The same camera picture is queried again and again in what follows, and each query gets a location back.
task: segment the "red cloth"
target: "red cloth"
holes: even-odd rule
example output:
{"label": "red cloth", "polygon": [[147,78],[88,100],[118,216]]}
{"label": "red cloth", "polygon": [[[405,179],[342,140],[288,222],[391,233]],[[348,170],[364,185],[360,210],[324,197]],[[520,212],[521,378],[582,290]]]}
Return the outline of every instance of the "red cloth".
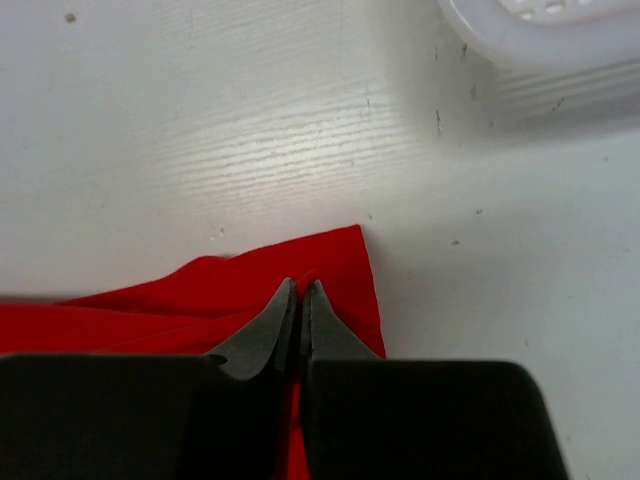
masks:
{"label": "red cloth", "polygon": [[[160,280],[55,305],[0,305],[0,353],[201,354],[251,320],[284,278],[299,293],[316,279],[344,323],[380,356],[384,344],[359,226],[260,248],[202,257]],[[308,478],[292,422],[289,478]]]}

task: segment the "dark speck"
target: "dark speck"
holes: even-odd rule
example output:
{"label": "dark speck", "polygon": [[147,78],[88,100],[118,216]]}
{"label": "dark speck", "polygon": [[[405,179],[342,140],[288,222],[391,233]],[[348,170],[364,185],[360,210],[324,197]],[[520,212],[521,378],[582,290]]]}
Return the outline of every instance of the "dark speck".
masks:
{"label": "dark speck", "polygon": [[436,110],[436,125],[438,127],[438,136],[442,137],[442,123],[440,121],[440,110]]}
{"label": "dark speck", "polygon": [[553,107],[553,108],[551,109],[551,112],[550,112],[550,113],[553,113],[553,112],[555,112],[557,109],[559,109],[559,108],[560,108],[560,106],[561,106],[563,103],[564,103],[564,97],[562,97],[562,98],[558,101],[558,103],[556,103],[556,106],[555,106],[555,107]]}

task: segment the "white table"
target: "white table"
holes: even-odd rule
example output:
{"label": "white table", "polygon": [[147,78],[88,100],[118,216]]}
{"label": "white table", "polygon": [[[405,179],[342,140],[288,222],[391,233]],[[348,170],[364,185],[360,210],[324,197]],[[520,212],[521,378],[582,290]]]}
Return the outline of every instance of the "white table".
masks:
{"label": "white table", "polygon": [[0,18],[5,298],[361,223],[391,356],[522,363],[574,478],[640,478],[637,102],[494,71],[434,0]]}

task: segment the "white plastic container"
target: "white plastic container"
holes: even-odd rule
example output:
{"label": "white plastic container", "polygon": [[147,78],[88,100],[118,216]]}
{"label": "white plastic container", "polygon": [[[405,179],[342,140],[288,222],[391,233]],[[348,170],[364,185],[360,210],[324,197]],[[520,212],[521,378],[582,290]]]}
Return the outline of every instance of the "white plastic container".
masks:
{"label": "white plastic container", "polygon": [[640,58],[638,0],[438,0],[469,46],[502,68],[576,72]]}

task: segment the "red fabric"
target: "red fabric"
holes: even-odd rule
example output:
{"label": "red fabric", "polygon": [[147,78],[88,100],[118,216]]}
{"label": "red fabric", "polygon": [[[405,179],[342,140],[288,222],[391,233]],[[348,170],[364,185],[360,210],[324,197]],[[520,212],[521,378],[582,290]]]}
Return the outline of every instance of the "red fabric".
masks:
{"label": "red fabric", "polygon": [[[160,280],[92,297],[55,305],[0,305],[0,353],[201,354],[260,312],[285,277],[298,281],[299,293],[320,279],[338,316],[384,356],[359,226],[232,258],[198,258]],[[288,471],[290,479],[308,478],[295,417]]]}

